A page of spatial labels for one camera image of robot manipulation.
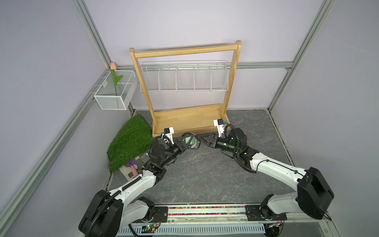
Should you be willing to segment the green charger adapter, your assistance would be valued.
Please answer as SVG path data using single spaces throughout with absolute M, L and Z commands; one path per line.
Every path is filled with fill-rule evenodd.
M 198 140 L 196 138 L 193 138 L 191 141 L 190 141 L 190 144 L 189 144 L 189 147 L 194 149 L 198 146 Z

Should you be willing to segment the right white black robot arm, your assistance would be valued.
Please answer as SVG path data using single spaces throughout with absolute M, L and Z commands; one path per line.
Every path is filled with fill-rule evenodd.
M 227 152 L 243 170 L 249 173 L 261 172 L 293 189 L 288 194 L 269 194 L 265 197 L 259 207 L 264 219 L 296 212 L 316 220 L 326 217 L 335 195 L 318 169 L 294 167 L 266 156 L 248 146 L 247 136 L 240 128 L 231 129 L 225 136 L 205 133 L 197 138 L 210 148 Z

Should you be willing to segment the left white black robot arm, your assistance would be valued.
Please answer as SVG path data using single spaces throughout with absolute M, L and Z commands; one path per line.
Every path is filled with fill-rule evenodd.
M 79 223 L 79 231 L 86 237 L 114 237 L 125 225 L 152 219 L 155 204 L 139 195 L 163 178 L 165 166 L 173 163 L 192 141 L 193 136 L 187 135 L 174 139 L 168 148 L 163 144 L 151 146 L 150 159 L 135 178 L 109 192 L 100 190 L 95 194 Z

